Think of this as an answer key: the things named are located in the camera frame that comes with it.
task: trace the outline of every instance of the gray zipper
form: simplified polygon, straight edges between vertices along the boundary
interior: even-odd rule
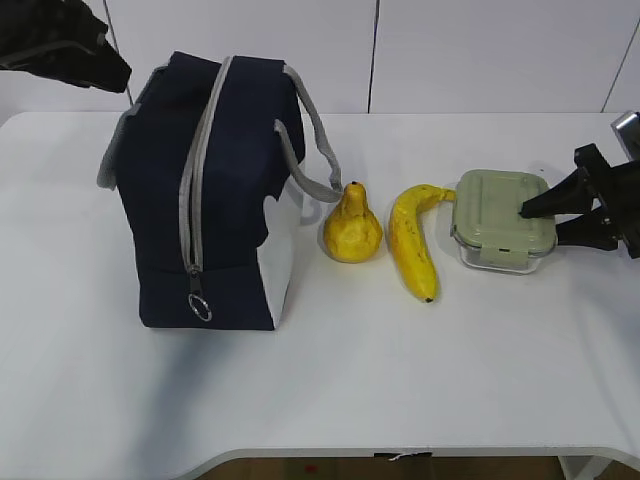
[[[198,122],[198,127],[191,142],[191,148],[184,165],[180,192],[178,194],[178,225],[180,230],[180,247],[185,270],[189,275],[189,295],[187,300],[193,313],[208,322],[212,318],[209,304],[203,298],[200,275],[204,269],[204,252],[202,249],[202,187],[204,162],[211,135],[211,127],[215,118],[220,93],[229,73],[233,57],[227,57],[220,66],[220,71],[211,90],[207,106]]]

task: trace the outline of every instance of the zipper pull ring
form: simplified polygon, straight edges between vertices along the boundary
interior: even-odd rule
[[[213,313],[211,312],[211,308],[209,308],[209,304],[204,298],[202,298],[202,283],[200,281],[201,273],[202,272],[197,267],[192,267],[189,271],[190,293],[187,299],[189,300],[191,311],[203,322],[209,322],[213,317]]]

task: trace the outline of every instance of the white wall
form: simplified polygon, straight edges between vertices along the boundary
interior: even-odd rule
[[[599,112],[638,0],[381,0],[373,112]]]
[[[636,30],[629,54],[611,92],[605,111],[640,110],[640,28]]]
[[[94,15],[105,21],[102,0],[88,0]],[[0,71],[0,125],[11,115],[29,110],[124,110],[126,95],[84,89],[24,72]]]
[[[366,112],[375,0],[109,0],[134,98],[175,50],[279,58],[320,112]]]
[[[376,0],[106,0],[134,97],[174,50],[282,58],[323,113],[367,111]],[[640,109],[640,0],[379,0],[373,113]],[[106,18],[102,0],[87,0]],[[124,110],[126,95],[0,72],[25,110]]]

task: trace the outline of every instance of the floor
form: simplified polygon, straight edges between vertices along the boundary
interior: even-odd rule
[[[199,480],[564,480],[555,457],[242,459]],[[640,480],[617,462],[598,480]]]

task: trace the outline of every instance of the food container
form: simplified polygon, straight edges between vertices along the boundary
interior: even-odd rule
[[[526,274],[556,245],[553,217],[520,216],[523,202],[549,189],[530,173],[471,170],[456,188],[451,235],[473,268]]]

